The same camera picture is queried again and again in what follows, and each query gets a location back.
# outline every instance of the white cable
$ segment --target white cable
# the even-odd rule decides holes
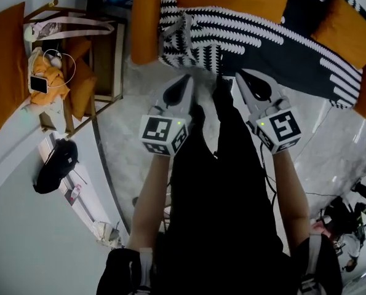
[[[58,50],[55,50],[55,49],[47,49],[47,50],[43,53],[43,56],[42,56],[42,60],[43,60],[43,62],[44,62],[44,63],[45,63],[45,54],[46,54],[47,52],[51,51],[51,50],[53,50],[53,51],[55,51],[55,52],[57,53],[57,56],[56,56],[56,57],[58,57],[58,54],[60,54],[60,55],[66,55],[66,56],[70,57],[70,58],[72,59],[72,61],[73,61],[73,65],[74,65],[73,74],[72,74],[71,78],[70,78],[68,81],[66,81],[64,84],[59,85],[59,86],[49,86],[49,85],[47,84],[47,87],[48,87],[48,88],[50,88],[50,89],[56,89],[57,87],[62,87],[62,86],[64,86],[64,85],[66,85],[67,83],[69,83],[69,82],[70,82],[70,80],[72,80],[72,79],[73,79],[74,74],[76,73],[76,62],[75,62],[75,60],[72,58],[72,56],[71,56],[71,55],[68,55],[67,53],[59,52]]]

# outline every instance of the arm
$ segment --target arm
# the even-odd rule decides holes
[[[308,202],[289,151],[274,154],[273,161],[281,218],[293,252],[309,237]]]
[[[154,248],[164,216],[169,162],[169,157],[153,157],[133,214],[128,249]]]

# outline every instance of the phone screen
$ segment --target phone screen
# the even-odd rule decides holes
[[[31,89],[47,94],[47,80],[31,76]]]

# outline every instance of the marble floor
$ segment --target marble floor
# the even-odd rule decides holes
[[[135,66],[127,59],[124,65],[124,99],[98,118],[106,161],[128,224],[133,214],[132,199],[139,195],[151,161],[151,155],[138,140],[141,115],[148,112],[154,91],[173,76],[184,72],[194,76],[198,101],[206,114],[205,140],[209,149],[215,151],[219,123],[209,92],[214,78],[204,71],[182,72],[159,62]],[[349,192],[366,169],[366,120],[352,110],[332,108],[322,98],[289,88],[283,90],[291,104],[297,107],[301,118],[304,135],[290,153],[304,190],[328,195]],[[237,88],[233,88],[233,96],[234,104],[242,116],[248,117],[248,110]],[[256,136],[253,139],[259,154],[259,139]],[[268,175],[274,179],[272,157],[267,150],[264,154]],[[307,196],[313,216],[332,199],[314,194]],[[287,251],[277,201],[274,214]]]

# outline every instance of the black backpack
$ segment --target black backpack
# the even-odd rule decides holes
[[[46,163],[38,175],[34,189],[38,194],[48,194],[60,186],[61,180],[78,163],[78,147],[71,140],[56,140],[56,145],[50,152]]]

